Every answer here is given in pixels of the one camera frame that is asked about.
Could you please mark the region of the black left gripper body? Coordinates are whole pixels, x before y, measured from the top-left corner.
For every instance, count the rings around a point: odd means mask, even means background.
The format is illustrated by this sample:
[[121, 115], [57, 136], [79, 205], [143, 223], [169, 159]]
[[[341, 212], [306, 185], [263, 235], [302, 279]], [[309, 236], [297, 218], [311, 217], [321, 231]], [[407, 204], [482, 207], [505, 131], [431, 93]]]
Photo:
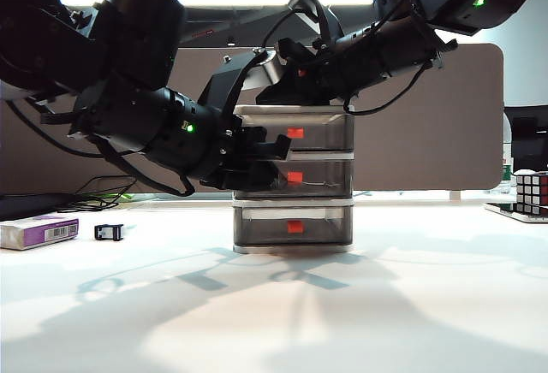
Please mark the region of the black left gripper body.
[[243, 120], [230, 115], [228, 121], [218, 130], [212, 142], [211, 175], [216, 169], [229, 166], [241, 166], [244, 163], [257, 162], [245, 154], [245, 134]]

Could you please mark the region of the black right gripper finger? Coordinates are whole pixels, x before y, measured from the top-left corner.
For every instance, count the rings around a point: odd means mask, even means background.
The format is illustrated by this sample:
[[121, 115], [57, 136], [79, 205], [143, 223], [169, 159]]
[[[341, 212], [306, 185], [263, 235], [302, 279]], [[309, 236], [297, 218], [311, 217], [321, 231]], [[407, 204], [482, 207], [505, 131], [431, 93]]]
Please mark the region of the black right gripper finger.
[[286, 74], [276, 84], [261, 91], [255, 102], [257, 105], [300, 105], [302, 95], [296, 90], [295, 78]]

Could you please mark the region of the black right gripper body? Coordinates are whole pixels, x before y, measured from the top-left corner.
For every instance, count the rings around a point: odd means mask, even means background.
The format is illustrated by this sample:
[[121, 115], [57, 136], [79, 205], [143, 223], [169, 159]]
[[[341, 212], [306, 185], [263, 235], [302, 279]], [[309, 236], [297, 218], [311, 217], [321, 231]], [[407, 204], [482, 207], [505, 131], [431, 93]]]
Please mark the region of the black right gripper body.
[[347, 101], [356, 94], [351, 80], [356, 68], [356, 49], [328, 47], [312, 53], [291, 38], [278, 41], [278, 53], [286, 61], [284, 75], [295, 78], [296, 90], [302, 95], [300, 105], [324, 105], [339, 98]]

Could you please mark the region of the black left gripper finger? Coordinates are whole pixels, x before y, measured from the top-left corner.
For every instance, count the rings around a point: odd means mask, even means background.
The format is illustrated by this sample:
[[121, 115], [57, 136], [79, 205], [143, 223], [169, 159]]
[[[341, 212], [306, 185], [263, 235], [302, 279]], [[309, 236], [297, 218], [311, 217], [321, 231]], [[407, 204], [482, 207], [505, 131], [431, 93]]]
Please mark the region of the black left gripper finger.
[[200, 184], [220, 190], [259, 192], [272, 189], [277, 179], [278, 169], [274, 163], [251, 162], [218, 168]]
[[264, 127], [244, 127], [245, 154], [258, 160], [285, 160], [291, 139], [279, 134], [273, 142], [266, 140], [267, 129]]

